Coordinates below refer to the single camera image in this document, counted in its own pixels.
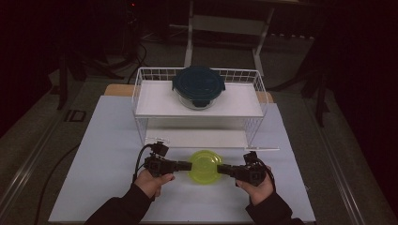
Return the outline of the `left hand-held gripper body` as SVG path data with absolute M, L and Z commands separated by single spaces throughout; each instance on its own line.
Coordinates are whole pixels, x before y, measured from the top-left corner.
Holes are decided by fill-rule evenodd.
M 169 147 L 163 141 L 156 141 L 150 145 L 151 153 L 145 158 L 144 167 L 153 177 L 160 177 L 167 173 L 177 172 L 176 162 L 165 158 Z

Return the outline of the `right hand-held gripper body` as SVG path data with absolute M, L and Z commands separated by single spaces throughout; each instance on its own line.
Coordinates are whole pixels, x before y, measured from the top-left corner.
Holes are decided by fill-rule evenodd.
M 243 156 L 245 164 L 237 167 L 235 178 L 253 186 L 258 186 L 268 175 L 272 184 L 275 185 L 275 179 L 270 168 L 260 159 L 254 151 Z

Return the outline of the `yellow-green plastic container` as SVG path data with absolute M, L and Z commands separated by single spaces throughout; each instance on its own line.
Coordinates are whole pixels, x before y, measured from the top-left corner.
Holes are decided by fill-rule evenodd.
M 210 185 L 217 182 L 221 175 L 217 166 L 222 164 L 222 157 L 210 150 L 200 150 L 193 153 L 189 159 L 191 170 L 189 178 L 199 185 Z

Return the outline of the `white wire shelf rack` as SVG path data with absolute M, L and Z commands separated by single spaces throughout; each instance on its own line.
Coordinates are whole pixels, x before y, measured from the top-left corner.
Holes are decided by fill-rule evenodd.
M 225 90 L 204 109 L 195 109 L 172 89 L 183 67 L 142 67 L 132 94 L 132 113 L 141 143 L 163 141 L 171 147 L 240 148 L 252 144 L 269 103 L 261 74 L 250 69 L 212 68 Z

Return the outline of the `dark blue lidded glass container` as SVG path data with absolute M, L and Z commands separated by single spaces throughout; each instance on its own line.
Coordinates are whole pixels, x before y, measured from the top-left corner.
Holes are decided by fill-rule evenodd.
M 186 67 L 172 79 L 172 89 L 195 109 L 204 109 L 225 90 L 223 77 L 209 67 Z

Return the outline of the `person's right hand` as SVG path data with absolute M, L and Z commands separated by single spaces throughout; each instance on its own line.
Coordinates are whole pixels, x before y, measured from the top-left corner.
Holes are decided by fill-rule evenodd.
M 253 186 L 241 180 L 236 180 L 236 184 L 248 193 L 252 205 L 258 205 L 274 192 L 274 186 L 268 175 L 258 186 Z

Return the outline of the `person's left hand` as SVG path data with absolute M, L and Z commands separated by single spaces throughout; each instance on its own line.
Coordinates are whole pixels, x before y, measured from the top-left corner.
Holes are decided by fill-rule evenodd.
M 142 170 L 134 181 L 134 184 L 141 189 L 149 198 L 157 198 L 161 195 L 161 187 L 175 179 L 172 173 L 160 177 L 153 177 L 148 170 Z

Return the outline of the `pale blue table mat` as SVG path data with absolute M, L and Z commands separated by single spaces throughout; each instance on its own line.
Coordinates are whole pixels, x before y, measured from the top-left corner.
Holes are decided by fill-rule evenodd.
M 224 163 L 239 165 L 245 153 L 245 134 L 232 130 L 188 130 L 168 139 L 167 157 L 186 160 L 200 149 L 219 154 Z M 276 104 L 270 104 L 253 140 L 257 156 L 271 167 L 278 194 L 293 215 L 315 219 L 295 155 Z M 130 187 L 142 142 L 131 111 L 130 97 L 103 96 L 85 132 L 54 209 L 51 222 L 85 222 L 112 197 Z M 153 224 L 248 224 L 248 195 L 229 176 L 210 185 L 194 183 L 185 172 L 163 186 L 143 221 Z

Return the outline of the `wooden table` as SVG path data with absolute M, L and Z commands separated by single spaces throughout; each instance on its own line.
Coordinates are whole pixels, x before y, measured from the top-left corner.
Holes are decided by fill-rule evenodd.
M 105 96 L 117 96 L 117 97 L 130 97 L 133 94 L 134 85 L 133 84 L 121 84 L 112 83 L 109 84 L 105 91 Z M 260 103 L 273 103 L 273 96 L 268 92 L 257 92 L 257 98 Z

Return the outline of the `black floor socket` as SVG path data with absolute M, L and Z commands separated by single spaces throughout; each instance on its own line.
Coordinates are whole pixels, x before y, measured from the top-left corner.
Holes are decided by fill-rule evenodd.
M 79 111 L 79 110 L 68 110 L 64 121 L 65 122 L 83 122 L 86 117 L 86 112 L 85 111 Z

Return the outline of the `dark metal stand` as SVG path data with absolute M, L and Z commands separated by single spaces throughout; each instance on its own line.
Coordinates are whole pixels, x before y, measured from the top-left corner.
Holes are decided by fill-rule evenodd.
M 323 112 L 325 106 L 325 94 L 327 89 L 327 75 L 322 74 L 319 78 L 319 86 L 316 100 L 315 119 L 320 127 L 324 126 Z
M 62 110 L 68 100 L 68 68 L 67 57 L 63 52 L 59 59 L 59 101 L 58 110 Z

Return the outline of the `metal floor rail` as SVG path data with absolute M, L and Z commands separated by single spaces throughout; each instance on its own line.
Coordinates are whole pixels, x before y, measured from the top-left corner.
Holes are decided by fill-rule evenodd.
M 304 105 L 307 109 L 308 114 L 311 116 L 313 123 L 316 126 L 316 130 L 318 134 L 321 137 L 322 143 L 326 149 L 327 156 L 328 156 L 328 162 L 331 168 L 331 173 L 333 176 L 333 179 L 336 183 L 336 186 L 339 190 L 339 193 L 341 195 L 342 201 L 344 202 L 344 207 L 349 215 L 349 218 L 351 220 L 352 225 L 366 225 L 365 220 L 363 218 L 363 215 L 358 207 L 357 201 L 353 195 L 352 189 L 349 186 L 347 179 L 344 175 L 344 172 L 342 170 L 342 167 L 340 163 L 338 162 L 338 159 L 334 153 L 334 149 L 332 148 L 332 145 L 329 141 L 328 135 L 326 131 L 319 126 L 316 117 L 315 117 L 315 112 L 313 110 L 312 106 L 312 101 L 310 99 L 304 99 L 303 100 Z
M 10 208 L 21 194 L 33 170 L 35 170 L 39 158 L 42 155 L 44 146 L 49 141 L 59 123 L 60 118 L 56 116 L 50 122 L 50 124 L 46 126 L 43 134 L 35 142 L 35 145 L 31 150 L 29 156 L 23 162 L 19 170 L 15 173 L 4 194 L 0 197 L 0 221 L 4 220 L 8 216 Z

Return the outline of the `white metal stand frame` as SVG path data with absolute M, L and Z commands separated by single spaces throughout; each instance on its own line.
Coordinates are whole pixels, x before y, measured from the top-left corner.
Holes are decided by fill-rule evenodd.
M 259 37 L 259 42 L 257 46 L 252 49 L 252 55 L 253 55 L 253 62 L 255 65 L 255 69 L 258 70 L 261 75 L 264 75 L 260 53 L 262 51 L 266 36 L 268 34 L 268 29 L 271 23 L 271 19 L 275 11 L 274 7 L 271 7 L 268 10 L 267 19 L 263 22 L 255 20 L 195 14 L 193 12 L 193 8 L 194 8 L 194 2 L 193 0 L 190 0 L 189 20 L 188 20 L 188 43 L 184 59 L 185 67 L 191 65 L 192 52 L 193 52 L 192 37 L 194 30 L 221 32 L 228 34 L 251 35 Z

